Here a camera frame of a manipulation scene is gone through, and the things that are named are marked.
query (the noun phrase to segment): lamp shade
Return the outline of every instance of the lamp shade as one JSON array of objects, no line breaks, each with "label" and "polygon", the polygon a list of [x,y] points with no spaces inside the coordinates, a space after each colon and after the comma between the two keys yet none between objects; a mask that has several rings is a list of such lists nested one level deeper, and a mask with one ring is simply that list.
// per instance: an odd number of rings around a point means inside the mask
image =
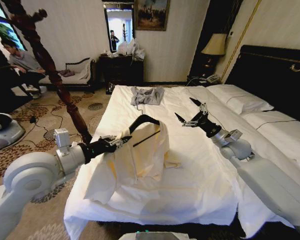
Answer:
[{"label": "lamp shade", "polygon": [[227,34],[214,33],[201,53],[208,55],[224,55]]}]

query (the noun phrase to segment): mirror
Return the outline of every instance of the mirror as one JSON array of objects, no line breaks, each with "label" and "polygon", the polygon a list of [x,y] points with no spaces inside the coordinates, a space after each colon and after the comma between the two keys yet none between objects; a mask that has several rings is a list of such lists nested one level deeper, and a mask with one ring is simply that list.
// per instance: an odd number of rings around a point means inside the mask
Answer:
[{"label": "mirror", "polygon": [[114,53],[120,44],[135,37],[134,2],[104,2],[103,8],[109,47]]}]

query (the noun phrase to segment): table lamp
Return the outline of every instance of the table lamp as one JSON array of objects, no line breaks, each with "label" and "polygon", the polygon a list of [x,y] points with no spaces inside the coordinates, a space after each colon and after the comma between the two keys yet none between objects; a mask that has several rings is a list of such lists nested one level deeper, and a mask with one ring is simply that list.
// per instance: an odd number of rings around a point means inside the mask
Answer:
[{"label": "table lamp", "polygon": [[214,33],[201,51],[205,54],[205,62],[202,64],[203,73],[202,76],[207,78],[215,72],[215,68],[220,56],[225,55],[225,45],[226,45],[227,34],[225,33]]}]

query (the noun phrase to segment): man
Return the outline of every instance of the man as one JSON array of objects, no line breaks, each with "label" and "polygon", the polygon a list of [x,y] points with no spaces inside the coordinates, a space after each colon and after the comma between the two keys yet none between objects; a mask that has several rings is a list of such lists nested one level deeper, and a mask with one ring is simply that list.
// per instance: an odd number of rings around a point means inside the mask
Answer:
[{"label": "man", "polygon": [[45,70],[29,52],[19,50],[14,41],[2,39],[1,43],[10,53],[9,64],[19,69],[21,81],[27,85],[28,91],[40,96],[39,81],[45,77]]},{"label": "man", "polygon": [[119,39],[115,36],[115,32],[113,30],[110,30],[110,34],[111,34],[112,50],[116,51],[117,50],[117,43],[119,42]]}]

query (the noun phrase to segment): nightstand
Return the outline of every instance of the nightstand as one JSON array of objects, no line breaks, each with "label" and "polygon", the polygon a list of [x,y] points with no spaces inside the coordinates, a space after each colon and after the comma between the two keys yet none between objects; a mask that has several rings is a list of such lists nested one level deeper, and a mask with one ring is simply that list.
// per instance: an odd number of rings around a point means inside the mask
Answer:
[{"label": "nightstand", "polygon": [[112,94],[115,85],[139,86],[144,80],[144,61],[133,61],[132,55],[99,57],[106,94]]}]

